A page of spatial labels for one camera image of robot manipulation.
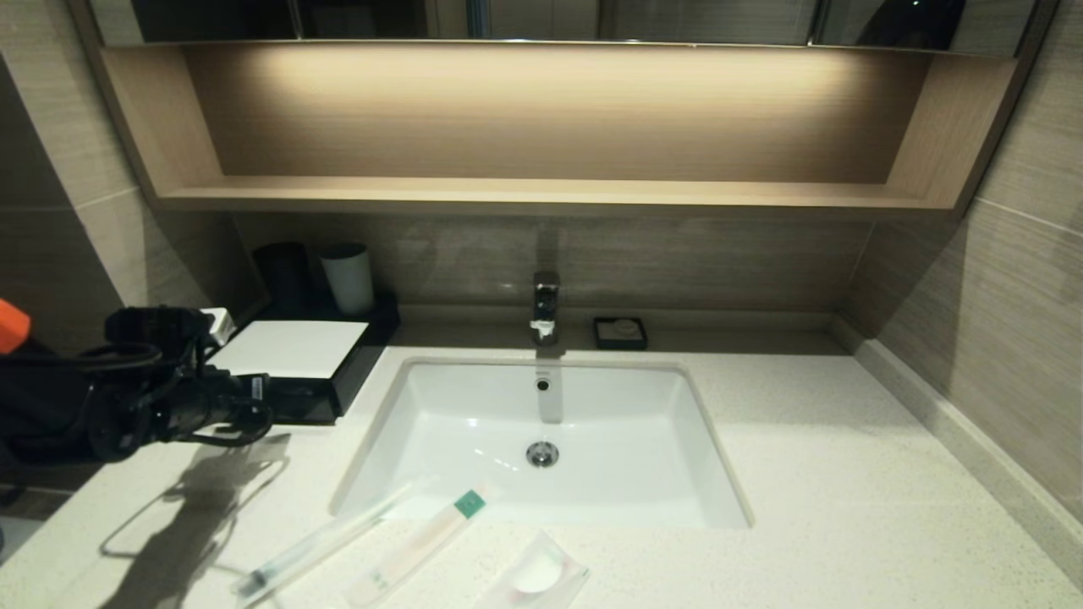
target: sink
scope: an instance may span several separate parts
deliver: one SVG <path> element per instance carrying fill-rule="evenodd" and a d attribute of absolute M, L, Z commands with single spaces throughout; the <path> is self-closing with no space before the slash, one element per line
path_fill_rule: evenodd
<path fill-rule="evenodd" d="M 491 520 L 748 527 L 696 392 L 675 368 L 407 363 L 350 471 L 340 513 L 428 477 L 387 518 L 428 519 L 487 481 L 499 489 L 483 511 Z"/>

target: orange object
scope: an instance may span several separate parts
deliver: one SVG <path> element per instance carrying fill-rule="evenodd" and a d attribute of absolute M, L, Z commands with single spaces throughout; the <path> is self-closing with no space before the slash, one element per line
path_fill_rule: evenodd
<path fill-rule="evenodd" d="M 30 315 L 0 298 L 0 355 L 18 349 L 30 337 Z"/>

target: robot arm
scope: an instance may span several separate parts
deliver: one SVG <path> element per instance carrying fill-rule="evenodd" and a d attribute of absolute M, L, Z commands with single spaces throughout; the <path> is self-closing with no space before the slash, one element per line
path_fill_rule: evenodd
<path fill-rule="evenodd" d="M 240 446 L 271 428 L 270 377 L 207 365 L 198 310 L 122 309 L 106 320 L 109 345 L 75 358 L 35 342 L 13 310 L 0 300 L 0 443 L 22 463 L 110 463 L 152 442 Z M 197 433 L 218 424 L 232 433 Z"/>

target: open shelf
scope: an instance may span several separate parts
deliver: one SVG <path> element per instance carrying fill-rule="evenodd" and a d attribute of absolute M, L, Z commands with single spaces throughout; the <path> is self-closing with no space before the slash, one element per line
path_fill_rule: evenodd
<path fill-rule="evenodd" d="M 1029 69 L 854 49 L 107 49 L 71 2 L 171 210 L 960 217 Z"/>

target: sink drain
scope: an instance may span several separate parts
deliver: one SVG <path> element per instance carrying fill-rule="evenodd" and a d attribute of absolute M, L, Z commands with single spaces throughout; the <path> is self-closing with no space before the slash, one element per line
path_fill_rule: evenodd
<path fill-rule="evenodd" d="M 550 442 L 534 442 L 526 449 L 526 461 L 534 467 L 552 467 L 560 458 L 560 451 Z"/>

